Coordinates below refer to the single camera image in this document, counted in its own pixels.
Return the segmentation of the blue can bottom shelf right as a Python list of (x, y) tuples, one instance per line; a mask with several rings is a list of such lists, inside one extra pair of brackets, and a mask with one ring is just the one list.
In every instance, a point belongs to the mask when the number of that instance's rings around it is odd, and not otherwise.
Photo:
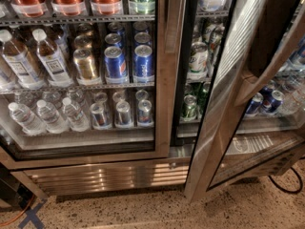
[(263, 95), (257, 93), (251, 100), (248, 109), (246, 110), (246, 116), (255, 116), (258, 113), (258, 110), (263, 103)]

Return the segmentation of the water bottle middle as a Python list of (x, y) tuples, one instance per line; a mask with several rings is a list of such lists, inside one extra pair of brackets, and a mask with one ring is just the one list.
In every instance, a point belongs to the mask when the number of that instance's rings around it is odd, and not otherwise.
[(36, 105), (37, 114), (46, 124), (48, 132), (52, 134), (61, 134), (69, 129), (67, 121), (52, 103), (45, 100), (38, 100)]

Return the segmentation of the gold soda can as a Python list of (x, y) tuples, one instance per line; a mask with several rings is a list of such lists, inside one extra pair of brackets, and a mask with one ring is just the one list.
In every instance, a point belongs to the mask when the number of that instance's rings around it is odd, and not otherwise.
[(91, 50), (75, 50), (73, 53), (73, 63), (77, 69), (77, 81), (80, 85), (92, 86), (102, 83), (100, 72)]

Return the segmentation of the tea bottle white cap right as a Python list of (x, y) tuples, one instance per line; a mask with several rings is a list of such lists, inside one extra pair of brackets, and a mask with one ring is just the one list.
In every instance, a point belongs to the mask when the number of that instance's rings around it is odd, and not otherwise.
[(36, 54), (47, 70), (52, 86), (70, 86), (72, 78), (61, 49), (42, 29), (34, 30), (32, 36), (37, 43)]

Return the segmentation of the water bottle left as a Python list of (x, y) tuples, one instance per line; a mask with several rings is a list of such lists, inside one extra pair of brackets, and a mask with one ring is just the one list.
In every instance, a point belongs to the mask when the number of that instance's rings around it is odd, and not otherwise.
[(10, 117), (22, 127), (27, 135), (40, 135), (46, 132), (44, 122), (25, 104), (11, 102), (8, 106)]

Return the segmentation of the green white 7up can left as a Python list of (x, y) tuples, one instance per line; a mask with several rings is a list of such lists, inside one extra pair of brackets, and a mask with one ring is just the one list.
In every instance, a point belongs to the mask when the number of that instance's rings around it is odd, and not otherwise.
[(208, 76), (212, 77), (214, 73), (214, 65), (220, 49), (222, 38), (219, 36), (213, 37), (209, 43), (209, 59), (208, 59)]

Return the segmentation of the blue pepsi can front left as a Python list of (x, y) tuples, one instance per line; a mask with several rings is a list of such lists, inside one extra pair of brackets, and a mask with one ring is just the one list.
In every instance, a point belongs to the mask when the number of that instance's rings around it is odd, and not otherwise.
[(128, 68), (122, 50), (115, 46), (104, 50), (106, 81), (108, 84), (122, 84), (129, 81)]

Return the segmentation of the green white can far left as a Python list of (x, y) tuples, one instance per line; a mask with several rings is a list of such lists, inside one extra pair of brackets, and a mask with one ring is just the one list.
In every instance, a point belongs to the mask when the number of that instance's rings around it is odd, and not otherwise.
[(203, 42), (195, 42), (191, 47), (188, 78), (197, 80), (207, 75), (208, 47)]

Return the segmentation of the green can far left bottom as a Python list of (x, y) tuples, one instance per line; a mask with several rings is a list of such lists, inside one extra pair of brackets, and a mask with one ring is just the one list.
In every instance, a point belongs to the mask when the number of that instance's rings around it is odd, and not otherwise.
[(196, 97), (188, 94), (184, 96), (182, 106), (182, 119), (184, 121), (194, 120), (196, 118)]

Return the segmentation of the small energy drink can right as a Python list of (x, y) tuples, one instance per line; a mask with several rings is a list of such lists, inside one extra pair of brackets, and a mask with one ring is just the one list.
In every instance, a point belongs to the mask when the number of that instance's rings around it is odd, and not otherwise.
[(137, 122), (140, 126), (153, 124), (153, 105), (150, 100), (144, 99), (138, 102)]

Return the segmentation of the blue pepsi can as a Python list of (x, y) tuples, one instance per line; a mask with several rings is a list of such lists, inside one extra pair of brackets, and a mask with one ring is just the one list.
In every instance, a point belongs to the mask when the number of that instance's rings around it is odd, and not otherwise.
[(133, 80), (136, 83), (146, 83), (154, 80), (153, 49), (140, 45), (133, 54)]
[(106, 81), (108, 84), (122, 84), (129, 81), (128, 68), (122, 50), (115, 46), (104, 50)]

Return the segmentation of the water bottle right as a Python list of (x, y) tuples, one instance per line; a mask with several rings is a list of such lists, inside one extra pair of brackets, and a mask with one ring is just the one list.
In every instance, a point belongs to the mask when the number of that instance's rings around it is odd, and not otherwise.
[(73, 131), (84, 132), (90, 128), (90, 122), (87, 116), (76, 101), (69, 97), (65, 97), (62, 100), (62, 103), (63, 113), (69, 121)]

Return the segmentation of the green can bottom shelf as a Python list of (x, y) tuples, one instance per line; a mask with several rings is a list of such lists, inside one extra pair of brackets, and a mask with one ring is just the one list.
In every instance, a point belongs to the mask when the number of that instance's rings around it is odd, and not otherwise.
[(210, 82), (204, 82), (199, 90), (198, 93), (198, 101), (197, 101), (197, 106), (198, 106), (198, 115), (202, 116), (203, 111), (208, 99), (208, 93), (210, 90), (211, 83)]

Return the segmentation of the small energy drink can middle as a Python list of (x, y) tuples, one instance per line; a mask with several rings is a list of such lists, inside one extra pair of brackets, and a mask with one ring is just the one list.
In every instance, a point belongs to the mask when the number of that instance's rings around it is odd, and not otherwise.
[(133, 125), (132, 109), (127, 101), (119, 101), (115, 107), (115, 125), (120, 128), (129, 128)]

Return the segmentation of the tea bottle white cap left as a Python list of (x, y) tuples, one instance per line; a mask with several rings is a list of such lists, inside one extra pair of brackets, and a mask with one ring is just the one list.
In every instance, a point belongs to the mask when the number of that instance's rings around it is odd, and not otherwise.
[(44, 73), (28, 47), (8, 30), (0, 31), (0, 41), (2, 56), (18, 77), (19, 84), (31, 90), (42, 88), (45, 85)]

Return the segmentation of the small energy drink can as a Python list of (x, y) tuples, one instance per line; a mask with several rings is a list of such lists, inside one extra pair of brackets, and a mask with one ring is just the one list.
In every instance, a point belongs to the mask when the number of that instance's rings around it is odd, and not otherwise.
[(133, 125), (132, 109), (127, 101), (119, 101), (115, 107), (115, 125), (120, 128), (129, 128)]
[(138, 102), (137, 122), (140, 126), (153, 124), (153, 105), (150, 100), (144, 99)]
[(94, 103), (90, 107), (92, 126), (96, 130), (109, 129), (112, 126), (112, 121), (109, 112), (103, 104)]

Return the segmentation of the small energy drink can left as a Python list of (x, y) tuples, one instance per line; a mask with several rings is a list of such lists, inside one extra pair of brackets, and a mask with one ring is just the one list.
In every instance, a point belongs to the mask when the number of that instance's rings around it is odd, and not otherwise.
[(92, 126), (96, 130), (109, 129), (112, 126), (112, 121), (109, 112), (103, 104), (94, 103), (90, 107)]

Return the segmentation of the glass fridge door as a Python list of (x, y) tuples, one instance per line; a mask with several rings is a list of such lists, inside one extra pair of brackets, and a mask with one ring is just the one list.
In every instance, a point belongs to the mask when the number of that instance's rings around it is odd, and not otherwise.
[[(185, 185), (189, 201), (305, 155), (304, 0), (234, 0)], [(258, 113), (246, 116), (257, 94)]]
[(1, 160), (164, 157), (187, 0), (1, 0)]

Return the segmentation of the water bottle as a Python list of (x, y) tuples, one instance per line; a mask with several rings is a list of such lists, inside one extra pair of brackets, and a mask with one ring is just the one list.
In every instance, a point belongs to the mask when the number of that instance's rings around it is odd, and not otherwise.
[(87, 116), (76, 101), (69, 97), (65, 97), (62, 100), (62, 103), (63, 113), (69, 121), (73, 131), (84, 132), (90, 128), (90, 122)]
[(38, 100), (36, 105), (37, 114), (46, 124), (48, 132), (52, 134), (61, 134), (69, 129), (67, 121), (52, 103), (45, 100)]
[(10, 117), (22, 127), (27, 135), (40, 135), (46, 132), (44, 122), (25, 104), (11, 102), (8, 106)]

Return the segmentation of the blue pepsi can front right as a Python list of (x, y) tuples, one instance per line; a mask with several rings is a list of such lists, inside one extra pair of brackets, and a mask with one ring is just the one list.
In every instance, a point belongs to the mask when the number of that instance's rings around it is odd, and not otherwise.
[(133, 54), (133, 80), (136, 83), (146, 83), (154, 80), (153, 49), (140, 45)]

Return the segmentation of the stainless steel fridge base grille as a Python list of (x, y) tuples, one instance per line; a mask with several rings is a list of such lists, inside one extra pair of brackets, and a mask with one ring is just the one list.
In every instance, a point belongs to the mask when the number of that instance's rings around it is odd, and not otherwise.
[(12, 172), (39, 198), (183, 184), (190, 159), (161, 158)]

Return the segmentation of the tea bottle white cap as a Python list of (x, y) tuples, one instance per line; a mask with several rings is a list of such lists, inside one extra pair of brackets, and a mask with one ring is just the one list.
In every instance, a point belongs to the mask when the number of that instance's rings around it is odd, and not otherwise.
[(8, 30), (0, 31), (0, 41), (2, 56), (18, 77), (19, 84), (31, 90), (42, 88), (45, 85), (44, 73), (28, 47)]
[(72, 78), (61, 49), (42, 29), (34, 30), (32, 36), (37, 43), (36, 54), (47, 70), (52, 86), (70, 86)]

